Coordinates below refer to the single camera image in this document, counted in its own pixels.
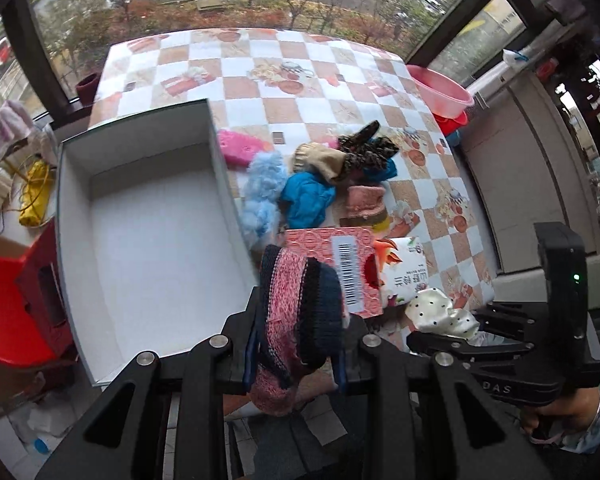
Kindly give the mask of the person's right hand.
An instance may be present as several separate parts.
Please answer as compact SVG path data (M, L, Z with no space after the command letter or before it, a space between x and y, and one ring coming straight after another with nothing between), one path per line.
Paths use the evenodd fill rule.
M541 422L551 422L558 429L554 436L535 437ZM546 444L577 454L593 454L600 446L600 388L578 389L539 408L524 408L520 426L533 443Z

